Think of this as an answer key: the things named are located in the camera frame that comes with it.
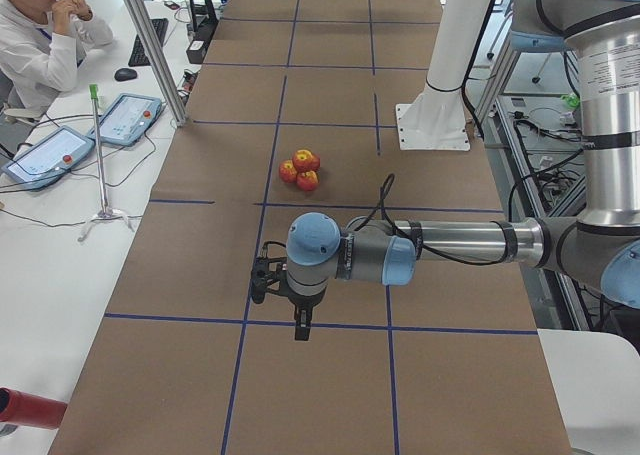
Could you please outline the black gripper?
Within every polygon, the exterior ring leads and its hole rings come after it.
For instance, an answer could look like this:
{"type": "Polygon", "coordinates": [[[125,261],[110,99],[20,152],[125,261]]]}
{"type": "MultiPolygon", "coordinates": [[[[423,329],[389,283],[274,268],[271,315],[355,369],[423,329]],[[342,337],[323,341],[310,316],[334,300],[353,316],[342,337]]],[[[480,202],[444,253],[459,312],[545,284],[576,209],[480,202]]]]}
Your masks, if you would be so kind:
{"type": "Polygon", "coordinates": [[[322,302],[328,279],[299,281],[291,272],[288,272],[286,282],[291,291],[288,298],[295,306],[294,340],[308,341],[311,332],[313,309],[322,302]]]}

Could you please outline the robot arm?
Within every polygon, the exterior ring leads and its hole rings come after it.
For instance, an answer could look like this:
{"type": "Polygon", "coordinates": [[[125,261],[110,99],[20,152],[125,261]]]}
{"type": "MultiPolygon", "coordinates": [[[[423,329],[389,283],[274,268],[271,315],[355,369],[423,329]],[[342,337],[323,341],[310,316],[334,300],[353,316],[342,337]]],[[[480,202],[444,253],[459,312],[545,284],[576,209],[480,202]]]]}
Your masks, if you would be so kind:
{"type": "Polygon", "coordinates": [[[585,206],[574,216],[491,222],[394,221],[383,206],[340,227],[295,219],[280,289],[307,340],[330,279],[405,285],[421,259],[551,270],[639,304],[639,0],[515,0],[512,29],[557,36],[579,63],[585,206]]]}

